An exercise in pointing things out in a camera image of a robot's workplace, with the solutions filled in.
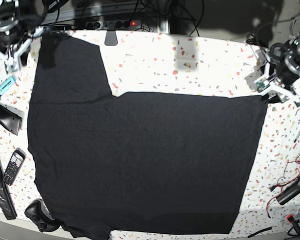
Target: terrazzo table surface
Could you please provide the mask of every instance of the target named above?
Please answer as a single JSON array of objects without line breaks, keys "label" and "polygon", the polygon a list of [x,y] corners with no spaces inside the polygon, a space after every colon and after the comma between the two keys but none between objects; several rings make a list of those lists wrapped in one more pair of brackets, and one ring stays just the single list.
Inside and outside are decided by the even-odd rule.
[{"label": "terrazzo table surface", "polygon": [[[252,85],[253,80],[260,75],[256,71],[260,65],[257,46],[203,37],[131,31],[117,31],[118,45],[105,46],[105,31],[70,31],[68,34],[100,46],[109,86],[112,94],[117,97],[126,92],[228,98],[258,94]],[[33,157],[28,152],[27,137],[29,101],[35,81],[40,42],[40,39],[33,41],[27,66],[15,74],[15,85],[0,98],[1,104],[23,117],[22,129],[18,136],[0,125],[0,160],[5,170],[16,148],[27,154],[14,184],[8,187],[18,218],[26,221],[26,207],[34,199],[41,197],[34,184],[36,168]],[[7,77],[0,55],[0,84]],[[300,79],[294,85],[300,96]],[[230,234],[168,235],[113,231],[112,239],[224,239],[246,237],[270,226],[273,230],[265,234],[289,229],[285,217],[288,214],[297,214],[300,208],[300,194],[284,206],[276,201],[271,204],[271,218],[267,216],[266,205],[280,192],[278,188],[270,192],[269,186],[283,175],[287,161],[293,161],[300,153],[300,137],[297,143],[294,143],[299,129],[300,110],[297,111],[293,102],[268,105],[240,212]],[[289,164],[285,174],[286,180],[294,178],[298,173],[297,164]]]}]

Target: black t-shirt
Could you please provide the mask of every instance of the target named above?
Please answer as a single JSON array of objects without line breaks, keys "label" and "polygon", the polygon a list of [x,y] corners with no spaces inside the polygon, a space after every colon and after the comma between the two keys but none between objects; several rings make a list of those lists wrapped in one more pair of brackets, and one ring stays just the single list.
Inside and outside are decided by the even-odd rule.
[{"label": "black t-shirt", "polygon": [[98,46],[48,35],[28,116],[35,184],[74,237],[228,234],[266,110],[260,96],[114,97]]}]

